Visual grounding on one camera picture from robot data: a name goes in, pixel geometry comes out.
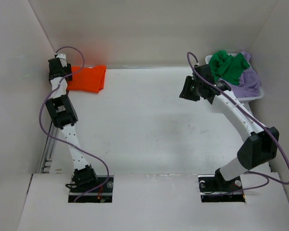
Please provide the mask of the orange t-shirt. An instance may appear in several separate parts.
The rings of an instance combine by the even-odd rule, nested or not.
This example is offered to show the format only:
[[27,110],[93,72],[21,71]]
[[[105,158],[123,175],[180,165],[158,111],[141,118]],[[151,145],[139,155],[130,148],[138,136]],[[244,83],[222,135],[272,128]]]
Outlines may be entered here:
[[67,90],[99,93],[104,89],[106,70],[105,65],[84,67],[72,75],[72,80],[67,82]]

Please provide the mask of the lavender t-shirt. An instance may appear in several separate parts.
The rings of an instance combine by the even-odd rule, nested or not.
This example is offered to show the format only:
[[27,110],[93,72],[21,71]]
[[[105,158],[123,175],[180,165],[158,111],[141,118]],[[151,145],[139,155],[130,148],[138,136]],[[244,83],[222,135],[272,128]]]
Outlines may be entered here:
[[230,86],[231,90],[234,92],[234,95],[237,98],[241,97],[253,97],[259,95],[259,88],[261,86],[261,81],[256,73],[256,71],[252,68],[249,60],[251,59],[251,55],[248,52],[241,51],[240,52],[245,60],[250,65],[249,68],[243,71],[241,77],[239,78],[239,85],[234,85],[229,81],[226,81]]

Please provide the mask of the green t-shirt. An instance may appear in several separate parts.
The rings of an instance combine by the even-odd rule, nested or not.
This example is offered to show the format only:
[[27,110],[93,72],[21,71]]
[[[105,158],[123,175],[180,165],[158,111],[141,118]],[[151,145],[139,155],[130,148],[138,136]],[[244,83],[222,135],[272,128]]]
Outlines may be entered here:
[[215,81],[219,79],[239,86],[242,73],[250,67],[244,55],[239,53],[235,57],[226,51],[218,51],[210,61],[209,66]]

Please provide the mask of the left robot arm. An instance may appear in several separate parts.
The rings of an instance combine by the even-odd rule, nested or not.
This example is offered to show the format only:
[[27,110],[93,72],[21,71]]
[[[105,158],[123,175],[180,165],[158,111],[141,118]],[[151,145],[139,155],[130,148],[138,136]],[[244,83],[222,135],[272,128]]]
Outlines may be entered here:
[[72,182],[67,184],[69,189],[93,192],[98,188],[98,178],[91,164],[83,153],[76,149],[79,141],[76,134],[78,116],[67,93],[67,81],[72,77],[72,68],[66,60],[65,54],[56,54],[48,60],[49,82],[53,93],[46,101],[46,108],[52,123],[69,143],[69,151],[73,161],[74,173]]

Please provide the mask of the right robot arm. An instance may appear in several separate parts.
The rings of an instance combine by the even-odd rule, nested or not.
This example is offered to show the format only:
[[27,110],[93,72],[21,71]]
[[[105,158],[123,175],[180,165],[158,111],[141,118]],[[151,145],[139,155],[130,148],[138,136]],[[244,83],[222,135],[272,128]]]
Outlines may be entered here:
[[276,157],[277,146],[273,140],[279,138],[279,132],[275,127],[265,132],[265,125],[254,122],[254,117],[236,98],[230,86],[223,80],[214,81],[209,65],[195,65],[194,68],[202,76],[187,76],[179,97],[195,102],[207,100],[223,113],[243,141],[232,161],[217,169],[210,180],[200,182],[204,189],[225,192],[241,174]]

